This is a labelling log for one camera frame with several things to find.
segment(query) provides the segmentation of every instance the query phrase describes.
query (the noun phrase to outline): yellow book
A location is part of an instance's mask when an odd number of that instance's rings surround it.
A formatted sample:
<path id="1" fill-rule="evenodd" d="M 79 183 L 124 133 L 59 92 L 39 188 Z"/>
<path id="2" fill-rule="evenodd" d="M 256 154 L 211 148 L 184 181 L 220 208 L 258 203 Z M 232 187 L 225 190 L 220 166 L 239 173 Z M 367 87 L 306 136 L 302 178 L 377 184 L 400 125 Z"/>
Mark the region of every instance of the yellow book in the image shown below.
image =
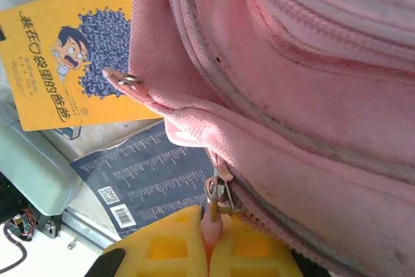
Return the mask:
<path id="1" fill-rule="evenodd" d="M 128 71 L 131 6 L 38 0 L 0 12 L 0 55 L 24 130 L 159 117 L 102 75 Z"/>

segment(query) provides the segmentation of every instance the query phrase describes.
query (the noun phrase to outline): book cover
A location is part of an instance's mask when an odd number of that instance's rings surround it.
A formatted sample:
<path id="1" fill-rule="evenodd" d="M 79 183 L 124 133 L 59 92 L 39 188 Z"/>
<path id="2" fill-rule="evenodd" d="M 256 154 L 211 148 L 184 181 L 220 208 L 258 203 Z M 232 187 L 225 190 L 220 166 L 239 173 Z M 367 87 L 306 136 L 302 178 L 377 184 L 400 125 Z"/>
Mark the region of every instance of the book cover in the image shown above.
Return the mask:
<path id="1" fill-rule="evenodd" d="M 104 206 L 120 237 L 192 205 L 206 205 L 214 171 L 204 149 L 169 141 L 163 122 L 71 163 Z"/>
<path id="2" fill-rule="evenodd" d="M 159 116 L 115 89 L 128 71 L 132 0 L 38 0 L 0 12 L 0 55 L 24 130 Z"/>

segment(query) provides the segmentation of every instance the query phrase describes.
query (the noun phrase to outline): metal ring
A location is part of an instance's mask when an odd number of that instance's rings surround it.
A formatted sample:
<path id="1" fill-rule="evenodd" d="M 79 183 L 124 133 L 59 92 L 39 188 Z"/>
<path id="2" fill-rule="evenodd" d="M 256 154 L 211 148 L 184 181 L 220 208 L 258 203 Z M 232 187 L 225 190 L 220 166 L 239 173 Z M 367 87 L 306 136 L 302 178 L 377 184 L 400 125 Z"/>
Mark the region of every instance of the metal ring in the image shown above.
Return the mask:
<path id="1" fill-rule="evenodd" d="M 118 80 L 118 84 L 122 86 L 133 86 L 134 84 L 141 84 L 142 81 L 137 77 L 129 74 L 123 74 L 123 77 Z"/>
<path id="2" fill-rule="evenodd" d="M 210 184 L 209 188 L 212 194 L 211 198 L 211 215 L 210 215 L 210 221 L 216 222 L 218 219 L 218 213 L 219 213 L 219 207 L 218 207 L 218 189 L 217 189 L 217 181 L 216 179 L 213 179 Z"/>

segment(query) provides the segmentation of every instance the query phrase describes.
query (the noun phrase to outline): qr code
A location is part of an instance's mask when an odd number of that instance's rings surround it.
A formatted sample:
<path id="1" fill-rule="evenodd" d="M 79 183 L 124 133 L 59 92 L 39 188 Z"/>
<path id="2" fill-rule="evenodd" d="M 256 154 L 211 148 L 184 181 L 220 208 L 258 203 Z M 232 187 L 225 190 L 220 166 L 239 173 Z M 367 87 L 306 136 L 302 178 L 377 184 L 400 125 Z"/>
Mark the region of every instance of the qr code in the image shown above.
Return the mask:
<path id="1" fill-rule="evenodd" d="M 120 204 L 119 206 L 110 208 L 115 220 L 120 228 L 126 228 L 130 226 L 135 226 L 137 223 L 132 217 L 130 210 L 125 204 Z"/>
<path id="2" fill-rule="evenodd" d="M 116 202 L 119 202 L 119 198 L 111 186 L 98 189 L 98 193 L 101 195 L 102 199 L 105 200 L 106 204 L 115 204 Z"/>

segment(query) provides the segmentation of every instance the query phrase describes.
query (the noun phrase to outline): cartoon character face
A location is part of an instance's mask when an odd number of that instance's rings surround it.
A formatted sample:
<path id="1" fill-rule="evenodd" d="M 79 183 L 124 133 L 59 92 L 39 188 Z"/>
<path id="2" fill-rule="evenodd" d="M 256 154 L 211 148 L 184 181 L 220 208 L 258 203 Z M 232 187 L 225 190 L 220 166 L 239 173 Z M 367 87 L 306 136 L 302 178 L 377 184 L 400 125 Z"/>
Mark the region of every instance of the cartoon character face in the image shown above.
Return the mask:
<path id="1" fill-rule="evenodd" d="M 54 48 L 54 55 L 60 65 L 69 69 L 78 69 L 86 59 L 89 44 L 79 30 L 63 26 L 55 41 Z"/>
<path id="2" fill-rule="evenodd" d="M 85 61 L 87 50 L 83 42 L 76 42 L 73 38 L 68 37 L 67 41 L 62 42 L 57 39 L 55 50 L 58 52 L 58 62 L 70 69 L 78 69 Z"/>

